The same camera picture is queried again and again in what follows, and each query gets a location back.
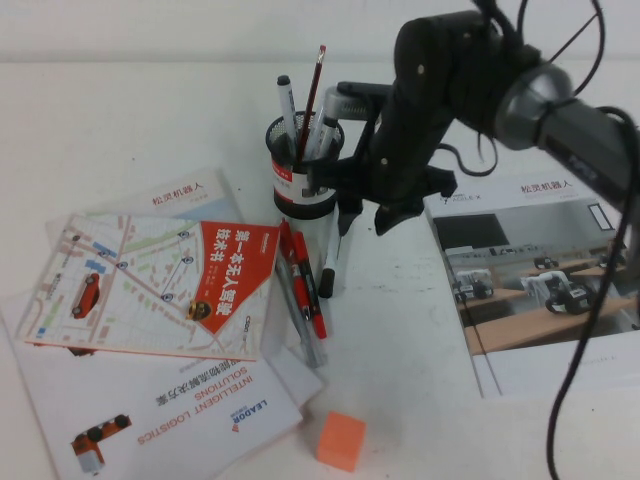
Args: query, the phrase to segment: red marker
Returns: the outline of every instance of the red marker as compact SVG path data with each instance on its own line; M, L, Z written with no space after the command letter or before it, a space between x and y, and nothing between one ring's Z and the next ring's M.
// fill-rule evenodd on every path
M307 287L305 286L304 279L300 273L300 267L296 262L291 227L289 226L289 222L284 218L280 223L280 251L287 261L287 265L289 265L289 268L291 269L291 276L293 277L293 293L296 296L298 308L302 312L302 316L305 320L310 321L311 308L309 306L309 294L307 293Z
M324 317L320 311L320 300L318 299L318 290L313 280L311 272L311 264L309 263L309 253L307 252L307 244L304 241L302 232L296 232L293 236L293 249L296 254L296 261L300 265L300 273L304 278L305 287L309 295L311 305L311 315L313 316L313 328L318 338L327 338L327 329L324 325Z

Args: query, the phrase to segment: black robotic arm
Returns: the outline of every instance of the black robotic arm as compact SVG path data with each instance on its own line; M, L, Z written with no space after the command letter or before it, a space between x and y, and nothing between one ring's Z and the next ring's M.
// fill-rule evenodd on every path
M315 162L312 187L339 194L341 233L380 205L376 231L420 215L423 197L450 196L452 172L428 165L454 119L512 150L538 147L619 210L630 161L620 123L574 98L569 76L529 45L514 45L479 11L421 18L400 30L392 86L343 82L367 123L354 155Z

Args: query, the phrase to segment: red label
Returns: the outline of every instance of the red label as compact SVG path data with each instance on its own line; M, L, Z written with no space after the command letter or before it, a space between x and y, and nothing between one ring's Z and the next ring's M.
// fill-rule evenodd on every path
M273 273L277 227L202 222L204 271L194 301L210 313L200 324L216 334Z
M286 180L287 182L291 182L293 180L293 173L290 170L281 167L273 160L271 160L271 164L273 165L273 171L276 172L276 175L278 175L280 178Z

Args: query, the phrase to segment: white wall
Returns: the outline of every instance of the white wall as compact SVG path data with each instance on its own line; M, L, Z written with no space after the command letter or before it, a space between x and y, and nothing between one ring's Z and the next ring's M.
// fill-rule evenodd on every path
M608 58L640 56L640 3L601 0ZM498 0L514 20L520 0ZM1 0L0 60L304 60L391 58L407 20L469 0ZM550 54L592 14L589 0L531 0L526 38ZM595 23L566 55L590 58Z

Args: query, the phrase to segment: red car illustration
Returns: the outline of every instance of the red car illustration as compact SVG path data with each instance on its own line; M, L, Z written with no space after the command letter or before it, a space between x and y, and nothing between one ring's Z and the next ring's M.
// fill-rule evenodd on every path
M80 295L76 306L71 309L73 318L80 319L86 317L98 302L98 298L100 298L99 282L100 275L97 273L92 273L84 279L84 292Z
M118 415L78 435L71 443L71 446L76 457L78 457L82 471L97 475L105 465L98 442L115 435L129 426L131 426L129 416Z

